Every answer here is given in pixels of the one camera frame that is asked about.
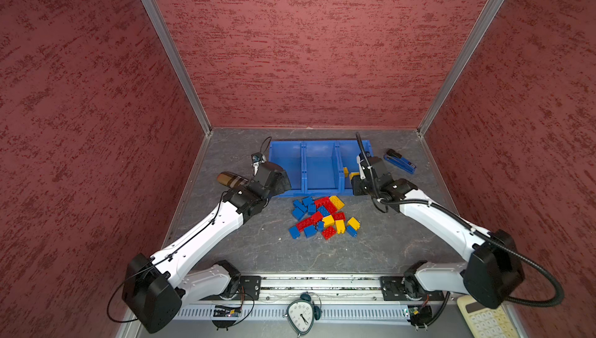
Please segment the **blue three-compartment bin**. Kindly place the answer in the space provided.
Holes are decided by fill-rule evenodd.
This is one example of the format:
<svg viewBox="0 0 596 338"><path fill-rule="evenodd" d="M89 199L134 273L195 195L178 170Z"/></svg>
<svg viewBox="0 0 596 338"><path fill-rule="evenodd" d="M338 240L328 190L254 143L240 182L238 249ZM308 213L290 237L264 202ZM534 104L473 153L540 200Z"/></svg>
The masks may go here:
<svg viewBox="0 0 596 338"><path fill-rule="evenodd" d="M292 189L283 198L352 196L352 184L343 168L359 170L358 154L355 139L285 140L269 146L269 161L284 168L290 178Z"/></svg>

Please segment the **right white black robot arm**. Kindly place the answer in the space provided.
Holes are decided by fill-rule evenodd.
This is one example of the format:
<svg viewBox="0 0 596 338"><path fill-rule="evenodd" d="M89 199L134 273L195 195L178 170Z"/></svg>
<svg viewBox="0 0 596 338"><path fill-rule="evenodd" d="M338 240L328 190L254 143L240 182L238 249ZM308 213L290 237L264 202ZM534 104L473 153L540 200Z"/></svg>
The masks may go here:
<svg viewBox="0 0 596 338"><path fill-rule="evenodd" d="M356 195L369 195L375 204L410 218L451 246L456 263L421 260L403 275L403 289L413 300L432 291L470 295L481 305L496 309L524 281L520 260L504 251L513 245L510 235L490 232L451 214L406 179L394 180L385 163L369 153L356 158L359 174L352 178Z"/></svg>

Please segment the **yellow legos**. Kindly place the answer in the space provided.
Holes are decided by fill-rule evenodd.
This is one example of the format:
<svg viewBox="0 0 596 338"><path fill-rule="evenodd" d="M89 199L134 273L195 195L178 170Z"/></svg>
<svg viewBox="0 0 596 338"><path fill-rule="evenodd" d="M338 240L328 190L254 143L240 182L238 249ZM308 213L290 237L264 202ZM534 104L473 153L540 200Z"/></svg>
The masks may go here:
<svg viewBox="0 0 596 338"><path fill-rule="evenodd" d="M357 170L355 172L350 172L347 167L343 168L345 178L351 181L355 176L360 176L360 172Z"/></svg>

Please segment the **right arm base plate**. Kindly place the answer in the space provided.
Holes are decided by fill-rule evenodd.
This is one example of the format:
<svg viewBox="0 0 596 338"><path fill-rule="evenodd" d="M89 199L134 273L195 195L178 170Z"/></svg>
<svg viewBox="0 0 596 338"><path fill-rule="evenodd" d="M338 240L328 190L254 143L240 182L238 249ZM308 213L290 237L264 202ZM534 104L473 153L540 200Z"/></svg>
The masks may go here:
<svg viewBox="0 0 596 338"><path fill-rule="evenodd" d="M411 277L406 281L402 276L380 277L380 290L385 302L442 302L441 291L425 291Z"/></svg>

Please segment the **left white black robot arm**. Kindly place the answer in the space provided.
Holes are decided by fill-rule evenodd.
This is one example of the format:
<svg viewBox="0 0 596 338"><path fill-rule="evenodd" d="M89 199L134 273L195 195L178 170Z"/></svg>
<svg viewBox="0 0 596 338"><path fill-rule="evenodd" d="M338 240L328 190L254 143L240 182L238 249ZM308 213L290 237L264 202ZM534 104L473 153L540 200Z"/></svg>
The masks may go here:
<svg viewBox="0 0 596 338"><path fill-rule="evenodd" d="M119 286L135 319L147 332L157 333L191 302L212 295L234 297L240 273L230 263L221 261L199 272L193 268L217 243L290 188L284 168L261 162L253 178L223 192L214 210L171 245L150 257L136 255Z"/></svg>

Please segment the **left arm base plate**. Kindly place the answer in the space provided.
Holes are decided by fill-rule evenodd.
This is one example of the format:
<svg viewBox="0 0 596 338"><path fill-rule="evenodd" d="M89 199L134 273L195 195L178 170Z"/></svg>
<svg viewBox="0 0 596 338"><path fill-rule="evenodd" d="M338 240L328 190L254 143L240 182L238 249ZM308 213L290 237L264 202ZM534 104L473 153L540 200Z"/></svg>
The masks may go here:
<svg viewBox="0 0 596 338"><path fill-rule="evenodd" d="M229 289L217 296L217 300L240 301L241 299L258 301L262 286L261 276L240 276Z"/></svg>

